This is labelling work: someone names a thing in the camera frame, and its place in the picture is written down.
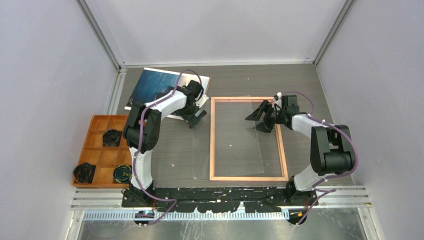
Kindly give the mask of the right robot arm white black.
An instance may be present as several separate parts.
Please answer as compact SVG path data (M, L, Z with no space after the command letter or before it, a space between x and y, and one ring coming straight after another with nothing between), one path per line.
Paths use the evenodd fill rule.
M294 92L280 92L272 101L263 100L247 121L255 121L255 129L270 133L275 125L301 133L310 139L310 164L292 176L285 186L285 200L299 205L310 198L316 187L328 179L346 175L356 167L357 156L346 125L332 125L302 112Z

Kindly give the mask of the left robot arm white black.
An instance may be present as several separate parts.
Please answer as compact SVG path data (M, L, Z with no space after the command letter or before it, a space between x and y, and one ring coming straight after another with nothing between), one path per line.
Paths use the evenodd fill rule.
M194 80L188 85L175 86L154 101L133 103L123 129L123 137L132 157L130 191L141 207L148 207L154 199L149 189L153 184L151 174L152 153L160 137L161 123L176 114L194 128L207 114L198 102L204 95L203 86Z

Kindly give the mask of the clear acrylic sheet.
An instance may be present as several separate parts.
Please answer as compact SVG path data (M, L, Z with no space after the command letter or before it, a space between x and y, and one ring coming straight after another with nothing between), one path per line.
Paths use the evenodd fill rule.
M207 102L207 115L192 130L192 177L210 178L211 117L215 116L214 173L217 177L247 177L264 173L258 134L250 102L217 102L215 111Z

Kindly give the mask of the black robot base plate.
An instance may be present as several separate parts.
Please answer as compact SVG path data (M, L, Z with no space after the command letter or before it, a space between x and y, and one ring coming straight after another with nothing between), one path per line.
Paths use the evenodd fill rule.
M141 198L124 188L122 207L152 208L159 212L193 213L208 211L234 213L243 207L246 213L274 213L282 207L305 210L317 198L315 191L294 192L284 187L156 187L150 189L153 198Z

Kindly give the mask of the pink wooden picture frame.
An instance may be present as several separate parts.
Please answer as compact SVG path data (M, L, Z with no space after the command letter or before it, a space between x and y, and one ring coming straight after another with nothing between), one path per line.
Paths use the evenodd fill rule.
M209 180L213 182L288 182L289 174L284 151L282 130L279 125L274 127L278 147L279 164L282 176L216 176L215 175L215 133L216 133L216 103L261 103L272 102L271 96L214 96L210 98L210 145L209 145Z

